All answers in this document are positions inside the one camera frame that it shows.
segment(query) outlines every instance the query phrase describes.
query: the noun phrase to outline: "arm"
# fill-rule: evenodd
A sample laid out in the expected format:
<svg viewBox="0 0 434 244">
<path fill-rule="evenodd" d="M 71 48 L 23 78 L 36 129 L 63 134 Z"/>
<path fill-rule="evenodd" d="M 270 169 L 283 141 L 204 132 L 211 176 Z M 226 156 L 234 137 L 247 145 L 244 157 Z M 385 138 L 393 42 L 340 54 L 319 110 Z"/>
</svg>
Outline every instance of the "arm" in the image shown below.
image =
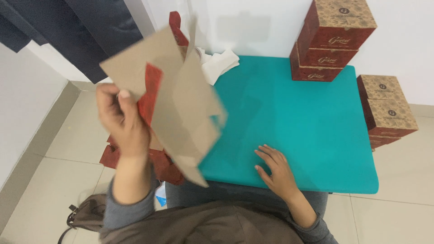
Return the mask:
<svg viewBox="0 0 434 244">
<path fill-rule="evenodd" d="M 259 146 L 259 149 L 260 151 L 255 150 L 255 153 L 265 161 L 272 174 L 269 176 L 259 165 L 256 165 L 255 169 L 270 190 L 286 202 L 292 216 L 289 221 L 294 224 L 303 242 L 337 243 L 324 220 L 317 216 L 298 189 L 286 157 L 267 145 Z"/>
<path fill-rule="evenodd" d="M 103 84 L 97 87 L 96 98 L 99 119 L 121 150 L 107 194 L 104 226 L 120 228 L 154 212 L 155 186 L 148 161 L 149 129 L 128 91 Z"/>
</svg>

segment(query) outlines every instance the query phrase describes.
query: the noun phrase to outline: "gray pants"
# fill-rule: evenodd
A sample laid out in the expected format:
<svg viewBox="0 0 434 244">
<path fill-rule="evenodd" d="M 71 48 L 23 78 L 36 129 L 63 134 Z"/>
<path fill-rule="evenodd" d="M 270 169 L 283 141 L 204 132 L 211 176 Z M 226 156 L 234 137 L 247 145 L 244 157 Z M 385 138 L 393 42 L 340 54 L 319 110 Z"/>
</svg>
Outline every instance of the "gray pants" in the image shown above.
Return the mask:
<svg viewBox="0 0 434 244">
<path fill-rule="evenodd" d="M 172 185 L 166 182 L 167 207 L 193 207 L 211 201 L 232 200 L 248 201 L 282 210 L 288 209 L 286 203 L 270 189 L 217 181 L 208 181 L 208 184 L 208 188 L 203 188 L 187 180 L 182 185 Z M 328 192 L 302 191 L 302 193 L 313 210 L 322 218 L 326 212 Z"/>
</svg>

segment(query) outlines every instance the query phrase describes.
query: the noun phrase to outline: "tiled floor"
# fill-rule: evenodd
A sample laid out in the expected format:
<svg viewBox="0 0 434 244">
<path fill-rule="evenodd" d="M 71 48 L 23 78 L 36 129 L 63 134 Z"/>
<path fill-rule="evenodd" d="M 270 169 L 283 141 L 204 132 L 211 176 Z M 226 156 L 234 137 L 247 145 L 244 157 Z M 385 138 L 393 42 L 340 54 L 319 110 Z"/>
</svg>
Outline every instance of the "tiled floor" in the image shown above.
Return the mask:
<svg viewBox="0 0 434 244">
<path fill-rule="evenodd" d="M 342 244 L 434 243 L 434 118 L 420 131 L 374 152 L 375 195 L 329 196 L 325 221 Z M 99 164 L 108 133 L 97 118 L 94 92 L 82 92 L 24 192 L 0 244 L 56 243 L 70 204 L 107 189 L 114 170 Z M 70 231 L 64 244 L 98 243 L 98 233 Z"/>
</svg>

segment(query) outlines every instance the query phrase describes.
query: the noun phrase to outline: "white tissue paper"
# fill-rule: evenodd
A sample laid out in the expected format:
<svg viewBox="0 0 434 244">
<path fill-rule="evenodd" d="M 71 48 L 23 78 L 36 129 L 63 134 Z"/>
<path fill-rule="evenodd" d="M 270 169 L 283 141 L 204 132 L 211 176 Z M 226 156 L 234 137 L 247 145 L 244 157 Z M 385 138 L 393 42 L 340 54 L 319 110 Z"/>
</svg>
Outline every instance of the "white tissue paper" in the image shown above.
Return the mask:
<svg viewBox="0 0 434 244">
<path fill-rule="evenodd" d="M 222 54 L 214 53 L 212 56 L 205 53 L 205 50 L 197 48 L 201 53 L 202 70 L 207 78 L 207 82 L 214 86 L 218 77 L 233 67 L 240 65 L 240 58 L 228 49 Z"/>
</svg>

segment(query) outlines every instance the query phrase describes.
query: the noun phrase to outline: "fingernail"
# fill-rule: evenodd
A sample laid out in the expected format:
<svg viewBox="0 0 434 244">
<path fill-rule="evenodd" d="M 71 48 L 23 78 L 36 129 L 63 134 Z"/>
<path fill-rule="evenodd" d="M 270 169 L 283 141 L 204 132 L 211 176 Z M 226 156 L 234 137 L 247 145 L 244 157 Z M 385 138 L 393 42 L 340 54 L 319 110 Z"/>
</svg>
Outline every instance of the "fingernail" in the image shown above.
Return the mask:
<svg viewBox="0 0 434 244">
<path fill-rule="evenodd" d="M 122 97 L 122 98 L 128 98 L 128 97 L 130 97 L 130 92 L 127 91 L 127 90 L 121 90 L 119 92 L 119 96 Z"/>
</svg>

